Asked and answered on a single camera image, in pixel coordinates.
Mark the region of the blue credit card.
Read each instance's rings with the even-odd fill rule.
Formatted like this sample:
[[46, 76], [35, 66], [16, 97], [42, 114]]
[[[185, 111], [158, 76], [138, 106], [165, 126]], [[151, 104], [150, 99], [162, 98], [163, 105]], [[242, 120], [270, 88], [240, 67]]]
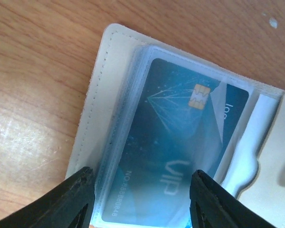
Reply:
[[191, 176], [197, 169], [214, 176], [249, 92], [154, 59], [101, 220], [190, 228]]

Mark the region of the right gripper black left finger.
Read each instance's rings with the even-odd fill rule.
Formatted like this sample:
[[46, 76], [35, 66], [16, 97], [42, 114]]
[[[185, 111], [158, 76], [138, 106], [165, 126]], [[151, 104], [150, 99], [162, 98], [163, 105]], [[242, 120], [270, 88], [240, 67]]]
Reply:
[[94, 172], [83, 167], [41, 198], [0, 220], [0, 228], [88, 228], [94, 202]]

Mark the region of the beige card holder wallet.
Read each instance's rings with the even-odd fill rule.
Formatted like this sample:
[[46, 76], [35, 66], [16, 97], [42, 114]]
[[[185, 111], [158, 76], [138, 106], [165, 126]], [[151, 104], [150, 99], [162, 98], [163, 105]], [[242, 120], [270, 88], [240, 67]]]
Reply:
[[228, 75], [234, 81], [249, 82], [263, 94], [275, 98], [277, 111], [262, 144], [256, 178], [239, 196], [240, 201], [278, 228], [285, 227], [285, 90], [238, 75], [214, 63], [113, 23], [103, 33], [69, 165], [71, 176], [84, 166], [99, 167], [105, 137], [122, 90], [131, 55], [140, 45], [157, 45], [198, 64]]

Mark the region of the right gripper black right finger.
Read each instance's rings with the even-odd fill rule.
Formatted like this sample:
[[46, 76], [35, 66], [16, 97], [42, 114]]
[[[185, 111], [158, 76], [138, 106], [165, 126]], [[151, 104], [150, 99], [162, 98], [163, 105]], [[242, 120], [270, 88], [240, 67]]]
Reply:
[[190, 185], [190, 217], [194, 228], [272, 228], [202, 170]]

